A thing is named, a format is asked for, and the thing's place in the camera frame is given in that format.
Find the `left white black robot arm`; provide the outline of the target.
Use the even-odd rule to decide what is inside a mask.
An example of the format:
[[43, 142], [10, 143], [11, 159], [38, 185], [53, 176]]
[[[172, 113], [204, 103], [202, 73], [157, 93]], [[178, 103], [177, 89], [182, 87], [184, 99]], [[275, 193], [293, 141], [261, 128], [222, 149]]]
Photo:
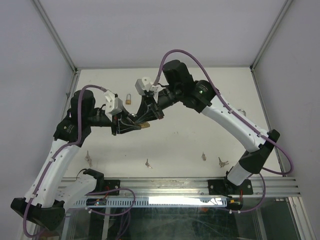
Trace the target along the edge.
[[106, 190], [104, 174], [88, 168], [84, 176], [65, 190], [58, 190], [72, 159], [91, 134], [92, 127], [109, 127], [113, 135], [121, 133], [121, 117], [128, 116], [118, 95], [100, 88], [106, 104], [96, 107], [94, 94], [89, 89], [74, 93], [66, 116], [57, 125], [49, 154], [34, 183], [23, 197], [11, 202], [11, 209], [23, 220], [46, 230], [55, 230], [62, 222], [68, 209], [86, 194], [102, 195]]

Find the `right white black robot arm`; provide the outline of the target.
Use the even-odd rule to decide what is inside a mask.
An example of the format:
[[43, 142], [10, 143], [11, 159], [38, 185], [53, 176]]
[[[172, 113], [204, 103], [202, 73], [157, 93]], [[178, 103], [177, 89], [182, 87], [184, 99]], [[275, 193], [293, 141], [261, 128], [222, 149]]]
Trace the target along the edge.
[[164, 64], [162, 72], [167, 81], [162, 90], [148, 77], [136, 81], [135, 88], [141, 95], [141, 104], [135, 122], [140, 124], [162, 119], [164, 109], [181, 102], [185, 107], [218, 123], [245, 148], [245, 153], [226, 173], [223, 182], [226, 192], [236, 193], [245, 179], [263, 169], [280, 133], [253, 124], [226, 102], [208, 81], [194, 80], [183, 62], [169, 61]]

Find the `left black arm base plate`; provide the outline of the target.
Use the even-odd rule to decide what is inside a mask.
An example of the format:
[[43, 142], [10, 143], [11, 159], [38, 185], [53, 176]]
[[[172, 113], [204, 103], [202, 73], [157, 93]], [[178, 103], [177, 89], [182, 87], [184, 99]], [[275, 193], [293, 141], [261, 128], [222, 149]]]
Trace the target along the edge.
[[93, 191], [91, 191], [91, 193], [94, 193], [98, 196], [105, 196], [106, 194], [107, 196], [118, 196], [120, 194], [119, 190], [108, 193], [107, 191], [116, 190], [120, 188], [120, 186], [121, 181], [119, 179], [104, 179], [103, 181], [97, 184], [97, 186]]

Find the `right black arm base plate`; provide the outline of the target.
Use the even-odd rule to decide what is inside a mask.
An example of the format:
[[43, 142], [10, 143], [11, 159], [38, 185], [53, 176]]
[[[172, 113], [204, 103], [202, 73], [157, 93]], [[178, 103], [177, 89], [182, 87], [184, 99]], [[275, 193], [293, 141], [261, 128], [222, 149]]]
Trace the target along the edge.
[[225, 197], [233, 195], [253, 195], [252, 182], [249, 179], [245, 179], [242, 184], [234, 185], [227, 182], [226, 179], [209, 179], [207, 181], [209, 195], [222, 195]]

